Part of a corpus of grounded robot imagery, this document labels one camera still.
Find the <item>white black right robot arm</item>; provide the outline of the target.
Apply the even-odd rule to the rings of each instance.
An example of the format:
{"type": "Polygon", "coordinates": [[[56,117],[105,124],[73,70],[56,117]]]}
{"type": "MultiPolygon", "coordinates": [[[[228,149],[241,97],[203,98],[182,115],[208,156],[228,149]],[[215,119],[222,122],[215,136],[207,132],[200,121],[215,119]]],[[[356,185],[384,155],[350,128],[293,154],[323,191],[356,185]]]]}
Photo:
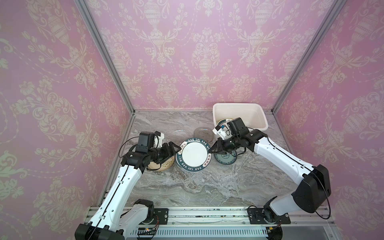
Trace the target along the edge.
{"type": "Polygon", "coordinates": [[[275,223],[280,216],[303,210],[315,213],[323,203],[329,203],[332,193],[329,171],[323,165],[314,166],[274,143],[269,136],[258,130],[246,127],[241,118],[217,125],[213,133],[218,136],[210,149],[211,154],[225,155],[244,148],[260,155],[287,174],[298,186],[290,194],[274,197],[263,207],[263,215],[268,223],[275,223]]]}

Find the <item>white plate teal lettered rim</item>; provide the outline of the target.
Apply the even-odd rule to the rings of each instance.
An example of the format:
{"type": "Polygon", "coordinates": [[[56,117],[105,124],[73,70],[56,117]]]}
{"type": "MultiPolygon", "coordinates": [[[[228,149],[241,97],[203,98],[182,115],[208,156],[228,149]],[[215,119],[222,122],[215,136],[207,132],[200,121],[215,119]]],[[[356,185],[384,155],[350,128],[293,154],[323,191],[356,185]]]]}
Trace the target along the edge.
{"type": "Polygon", "coordinates": [[[179,167],[187,172],[200,172],[212,160],[210,145],[200,138],[190,138],[180,145],[181,150],[176,154],[175,161],[179,167]]]}

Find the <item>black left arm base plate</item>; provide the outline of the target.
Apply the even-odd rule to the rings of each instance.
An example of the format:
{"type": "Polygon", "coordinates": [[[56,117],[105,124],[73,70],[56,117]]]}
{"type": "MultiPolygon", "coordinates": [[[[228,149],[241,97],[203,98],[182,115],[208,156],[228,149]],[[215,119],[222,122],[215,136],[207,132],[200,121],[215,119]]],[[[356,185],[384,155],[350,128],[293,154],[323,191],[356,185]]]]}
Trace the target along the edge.
{"type": "Polygon", "coordinates": [[[167,225],[169,219],[169,209],[168,208],[155,208],[154,213],[151,219],[145,220],[141,225],[167,225]]]}

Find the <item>white plate green red rim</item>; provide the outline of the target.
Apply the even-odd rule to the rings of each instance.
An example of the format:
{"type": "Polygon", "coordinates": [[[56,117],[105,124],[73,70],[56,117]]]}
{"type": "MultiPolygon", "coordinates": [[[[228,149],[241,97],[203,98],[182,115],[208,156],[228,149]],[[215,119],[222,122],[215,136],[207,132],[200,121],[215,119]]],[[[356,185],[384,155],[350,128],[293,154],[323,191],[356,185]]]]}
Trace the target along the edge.
{"type": "Polygon", "coordinates": [[[231,122],[233,119],[222,119],[222,120],[219,120],[217,125],[218,126],[227,126],[228,125],[228,122],[231,122]]]}

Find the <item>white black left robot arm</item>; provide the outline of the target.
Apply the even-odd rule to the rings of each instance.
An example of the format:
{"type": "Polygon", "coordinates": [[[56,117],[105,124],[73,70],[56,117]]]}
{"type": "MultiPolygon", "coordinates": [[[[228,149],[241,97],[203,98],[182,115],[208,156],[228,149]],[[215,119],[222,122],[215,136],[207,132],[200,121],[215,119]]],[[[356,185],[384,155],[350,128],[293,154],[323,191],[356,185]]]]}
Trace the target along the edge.
{"type": "Polygon", "coordinates": [[[164,134],[141,132],[138,142],[122,156],[117,178],[105,200],[86,224],[75,231],[77,240],[126,240],[141,223],[158,222],[152,201],[139,199],[124,212],[124,207],[136,183],[150,163],[162,165],[174,157],[181,147],[164,143],[164,134]]]}

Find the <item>beige plate with wheat sprig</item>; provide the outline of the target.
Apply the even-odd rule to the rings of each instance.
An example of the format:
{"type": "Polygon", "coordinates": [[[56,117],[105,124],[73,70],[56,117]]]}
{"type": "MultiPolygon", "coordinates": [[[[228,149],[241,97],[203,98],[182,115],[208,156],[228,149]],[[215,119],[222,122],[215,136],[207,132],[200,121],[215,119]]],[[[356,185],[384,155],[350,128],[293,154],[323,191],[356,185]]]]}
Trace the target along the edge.
{"type": "Polygon", "coordinates": [[[151,162],[147,166],[147,170],[162,172],[162,171],[168,170],[174,164],[174,162],[175,162],[175,157],[171,157],[170,159],[168,159],[162,164],[156,164],[155,162],[151,162]]]}

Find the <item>teal blue floral plate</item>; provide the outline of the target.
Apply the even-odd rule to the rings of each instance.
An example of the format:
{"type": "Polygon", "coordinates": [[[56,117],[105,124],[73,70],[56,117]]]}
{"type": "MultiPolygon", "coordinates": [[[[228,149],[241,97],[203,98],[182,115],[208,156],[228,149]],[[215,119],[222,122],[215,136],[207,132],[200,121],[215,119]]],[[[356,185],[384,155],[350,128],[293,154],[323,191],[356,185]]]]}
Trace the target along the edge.
{"type": "Polygon", "coordinates": [[[214,154],[215,159],[217,162],[223,165],[231,165],[236,162],[237,160],[237,152],[232,151],[230,154],[214,154]]]}

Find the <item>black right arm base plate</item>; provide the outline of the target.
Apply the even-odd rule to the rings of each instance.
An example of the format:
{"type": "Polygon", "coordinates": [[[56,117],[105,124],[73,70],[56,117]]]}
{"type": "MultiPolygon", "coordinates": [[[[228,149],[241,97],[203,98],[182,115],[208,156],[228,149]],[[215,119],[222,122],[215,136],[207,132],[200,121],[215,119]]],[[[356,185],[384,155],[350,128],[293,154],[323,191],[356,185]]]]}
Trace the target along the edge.
{"type": "Polygon", "coordinates": [[[260,209],[256,206],[249,206],[247,208],[247,214],[251,225],[263,225],[263,224],[269,224],[269,225],[289,225],[291,224],[291,219],[288,214],[285,214],[283,216],[275,216],[269,219],[264,214],[264,209],[260,209]]]}

